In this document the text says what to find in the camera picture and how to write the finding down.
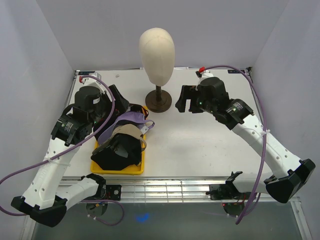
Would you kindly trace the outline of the beige baseball cap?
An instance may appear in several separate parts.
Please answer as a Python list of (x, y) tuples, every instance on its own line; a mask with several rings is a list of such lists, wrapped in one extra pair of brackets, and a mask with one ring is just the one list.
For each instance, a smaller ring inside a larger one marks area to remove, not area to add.
[(142, 152), (147, 147), (147, 143), (146, 143), (146, 140), (144, 139), (144, 134), (142, 133), (142, 131), (137, 126), (135, 126), (133, 124), (125, 124), (125, 125), (121, 125), (121, 126), (116, 127), (113, 130), (111, 136), (106, 140), (102, 140), (100, 142), (100, 145), (92, 152), (92, 154), (96, 154), (99, 151), (102, 151), (105, 147), (107, 147), (109, 145), (111, 140), (118, 134), (128, 135), (128, 136), (131, 136), (131, 137), (139, 140), (140, 143), (143, 144), (143, 146), (141, 147)]

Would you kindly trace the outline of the black cap gold R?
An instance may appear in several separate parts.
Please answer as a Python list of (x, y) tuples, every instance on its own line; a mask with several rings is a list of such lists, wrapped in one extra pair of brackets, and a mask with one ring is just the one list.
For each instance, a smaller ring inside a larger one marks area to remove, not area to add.
[(142, 138), (117, 133), (99, 145), (90, 159), (104, 171), (121, 171), (131, 165), (140, 165), (144, 147)]

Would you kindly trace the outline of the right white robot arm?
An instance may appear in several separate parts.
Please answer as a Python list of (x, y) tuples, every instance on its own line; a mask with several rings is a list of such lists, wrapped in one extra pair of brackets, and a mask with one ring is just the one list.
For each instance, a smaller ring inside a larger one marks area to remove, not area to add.
[(213, 115), (264, 158), (272, 175), (258, 184), (258, 193), (269, 194), (285, 204), (307, 183), (316, 168), (315, 163), (294, 155), (264, 130), (254, 111), (243, 100), (229, 97), (222, 80), (207, 77), (198, 85), (183, 85), (175, 104), (180, 113), (185, 112), (187, 100), (190, 100), (189, 112)]

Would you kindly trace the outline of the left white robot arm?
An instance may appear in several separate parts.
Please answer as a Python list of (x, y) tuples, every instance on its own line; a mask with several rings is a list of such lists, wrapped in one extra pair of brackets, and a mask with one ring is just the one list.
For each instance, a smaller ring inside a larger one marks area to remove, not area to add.
[(118, 103), (127, 105), (128, 101), (115, 85), (106, 91), (92, 85), (81, 87), (74, 103), (66, 107), (57, 120), (33, 181), (21, 196), (12, 199), (11, 206), (39, 224), (55, 227), (75, 204), (86, 199), (104, 199), (106, 180), (93, 173), (83, 176), (67, 190), (58, 191), (58, 186), (80, 146), (107, 124), (119, 108)]

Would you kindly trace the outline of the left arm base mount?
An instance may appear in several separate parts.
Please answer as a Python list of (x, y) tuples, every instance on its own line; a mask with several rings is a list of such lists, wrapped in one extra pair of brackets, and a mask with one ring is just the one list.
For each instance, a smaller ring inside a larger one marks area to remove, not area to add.
[(107, 184), (102, 187), (101, 196), (103, 200), (120, 201), (122, 186), (120, 184)]

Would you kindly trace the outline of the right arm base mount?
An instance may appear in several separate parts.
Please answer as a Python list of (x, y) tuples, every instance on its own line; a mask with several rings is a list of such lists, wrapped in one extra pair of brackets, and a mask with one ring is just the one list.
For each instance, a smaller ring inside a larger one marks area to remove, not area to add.
[(234, 186), (227, 184), (210, 184), (209, 191), (205, 193), (211, 200), (242, 200), (248, 198), (250, 192), (239, 192)]

